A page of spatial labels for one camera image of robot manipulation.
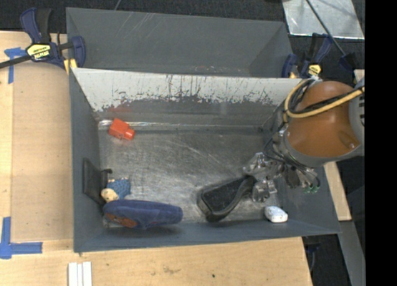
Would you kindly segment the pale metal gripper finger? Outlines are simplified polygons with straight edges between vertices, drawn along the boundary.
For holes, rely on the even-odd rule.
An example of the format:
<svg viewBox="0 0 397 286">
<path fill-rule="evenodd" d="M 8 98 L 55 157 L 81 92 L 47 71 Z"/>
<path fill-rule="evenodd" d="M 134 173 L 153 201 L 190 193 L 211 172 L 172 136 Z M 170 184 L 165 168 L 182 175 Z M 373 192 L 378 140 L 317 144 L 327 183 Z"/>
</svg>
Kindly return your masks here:
<svg viewBox="0 0 397 286">
<path fill-rule="evenodd" d="M 256 153 L 243 167 L 243 174 L 257 180 L 266 180 L 267 156 L 263 152 Z"/>
<path fill-rule="evenodd" d="M 276 195 L 277 188 L 274 181 L 257 182 L 252 188 L 252 200 L 254 202 L 265 202 Z"/>
</svg>

